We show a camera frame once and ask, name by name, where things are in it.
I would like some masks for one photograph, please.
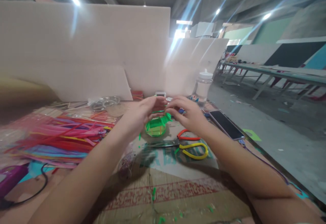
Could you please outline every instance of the glue bottle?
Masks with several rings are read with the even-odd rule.
[[[212,78],[213,74],[207,72],[207,69],[205,69],[204,72],[199,73],[194,92],[191,95],[191,100],[198,103],[200,108],[204,108],[205,106],[208,90],[213,82]]]

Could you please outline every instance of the red scissors handle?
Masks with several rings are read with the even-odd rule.
[[[181,135],[184,134],[185,132],[190,132],[187,129],[182,130],[181,132],[179,132],[179,134],[177,135],[177,138],[179,140],[187,140],[187,141],[199,141],[200,137],[182,137]]]

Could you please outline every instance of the blue wall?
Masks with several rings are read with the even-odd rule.
[[[326,68],[326,44],[311,57],[305,68],[318,70]]]

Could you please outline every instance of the scissors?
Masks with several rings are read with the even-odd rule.
[[[199,141],[200,140],[200,137],[183,137],[182,134],[185,132],[190,132],[190,131],[187,129],[184,129],[181,132],[179,132],[179,134],[177,135],[177,138],[174,140],[163,140],[163,141],[159,141],[159,142],[153,143],[152,145],[148,145],[148,146],[154,147],[154,148],[166,148],[166,147],[179,146],[180,149],[183,149],[182,152],[185,155],[189,156],[190,158],[195,159],[195,160],[205,159],[208,155],[208,148],[205,144],[193,143],[193,144],[189,144],[189,145],[185,145],[185,146],[180,144],[180,141],[182,141],[182,140],[187,140],[187,141]],[[203,155],[196,156],[196,155],[193,155],[185,150],[185,149],[193,148],[193,147],[197,147],[197,146],[202,146],[205,148],[205,153]]]

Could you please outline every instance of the concrete floor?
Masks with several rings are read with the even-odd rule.
[[[281,97],[277,90],[253,101],[261,84],[245,78],[240,86],[226,85],[222,79],[215,78],[208,99],[240,128],[253,130],[261,139],[257,144],[326,204],[326,104],[295,100],[292,92]]]

